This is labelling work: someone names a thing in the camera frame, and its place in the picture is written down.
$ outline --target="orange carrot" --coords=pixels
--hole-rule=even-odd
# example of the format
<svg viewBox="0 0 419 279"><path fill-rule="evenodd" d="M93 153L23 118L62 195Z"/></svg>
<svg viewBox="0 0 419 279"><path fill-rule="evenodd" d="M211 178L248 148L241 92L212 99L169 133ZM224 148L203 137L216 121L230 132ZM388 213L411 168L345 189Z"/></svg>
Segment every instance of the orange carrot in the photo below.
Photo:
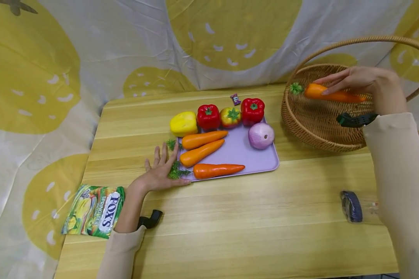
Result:
<svg viewBox="0 0 419 279"><path fill-rule="evenodd" d="M324 87L323 85L310 83L304 91L304 96L309 99L336 101L341 103L362 103L366 100L364 97L344 91L338 91L329 95L321 95L326 89L327 87Z"/></svg>
<svg viewBox="0 0 419 279"><path fill-rule="evenodd" d="M194 166L194 176L197 179L208 179L216 176L229 176L245 168L244 165L234 164L197 164Z"/></svg>
<svg viewBox="0 0 419 279"><path fill-rule="evenodd" d="M183 137L182 146L184 149L191 150L197 147L201 147L204 144L224 138L226 135L228 135L228 131L214 131L188 135Z"/></svg>
<svg viewBox="0 0 419 279"><path fill-rule="evenodd" d="M224 142L224 139L220 139L218 141L207 143L199 148L189 150L188 152L180 155L180 162L184 167L191 167L192 165L200 162L206 156L218 150Z"/></svg>

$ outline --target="right hand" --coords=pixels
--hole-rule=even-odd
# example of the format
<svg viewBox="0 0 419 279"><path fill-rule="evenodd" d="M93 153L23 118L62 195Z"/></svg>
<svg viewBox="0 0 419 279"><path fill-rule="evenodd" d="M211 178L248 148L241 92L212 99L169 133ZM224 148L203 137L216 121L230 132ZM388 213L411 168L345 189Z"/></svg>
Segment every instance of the right hand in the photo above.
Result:
<svg viewBox="0 0 419 279"><path fill-rule="evenodd" d="M374 97L375 112L380 115L407 112L407 102L400 79L392 71L376 67L351 67L313 81L330 83L322 94L332 94L345 88L370 93Z"/></svg>

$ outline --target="purple tray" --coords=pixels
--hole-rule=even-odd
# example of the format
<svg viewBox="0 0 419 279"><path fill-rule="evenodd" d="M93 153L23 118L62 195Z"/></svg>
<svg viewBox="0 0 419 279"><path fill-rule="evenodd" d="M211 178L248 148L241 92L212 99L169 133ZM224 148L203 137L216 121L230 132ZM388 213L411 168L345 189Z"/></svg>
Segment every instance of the purple tray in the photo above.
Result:
<svg viewBox="0 0 419 279"><path fill-rule="evenodd" d="M245 165L244 170L230 176L242 176L244 174L276 170L279 166L279 158L275 144L273 143L264 150L251 147L250 142L248 141L248 129L249 127L244 127L242 124L233 129L229 129L228 135L224 137L225 143L221 148L201 160L199 164ZM181 150L179 152L179 158L183 152L186 152L186 150ZM210 179L230 176L218 176ZM192 181L201 181L196 179L193 173L184 176L183 178L191 179Z"/></svg>

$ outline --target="candy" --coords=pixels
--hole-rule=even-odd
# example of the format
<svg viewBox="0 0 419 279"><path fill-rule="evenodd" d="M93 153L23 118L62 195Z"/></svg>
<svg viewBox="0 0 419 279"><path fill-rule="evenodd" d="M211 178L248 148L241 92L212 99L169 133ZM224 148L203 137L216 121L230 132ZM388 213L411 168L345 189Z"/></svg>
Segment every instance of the candy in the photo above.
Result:
<svg viewBox="0 0 419 279"><path fill-rule="evenodd" d="M123 187L81 185L74 197L62 234L109 238L124 202Z"/></svg>
<svg viewBox="0 0 419 279"><path fill-rule="evenodd" d="M235 106L240 105L241 101L239 100L239 97L237 97L237 94L231 95L230 98L233 100Z"/></svg>

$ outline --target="white backdrop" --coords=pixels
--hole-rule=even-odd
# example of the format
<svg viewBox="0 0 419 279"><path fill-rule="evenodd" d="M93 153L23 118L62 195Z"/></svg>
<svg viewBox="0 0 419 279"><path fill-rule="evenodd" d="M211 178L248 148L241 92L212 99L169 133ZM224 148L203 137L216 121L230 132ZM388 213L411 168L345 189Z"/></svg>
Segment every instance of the white backdrop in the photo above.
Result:
<svg viewBox="0 0 419 279"><path fill-rule="evenodd" d="M0 278L53 276L107 101L284 82L306 56L357 36L419 40L419 0L22 2L0 3ZM317 61L392 69L407 94L419 85L419 53L404 46ZM419 97L410 109L419 124Z"/></svg>

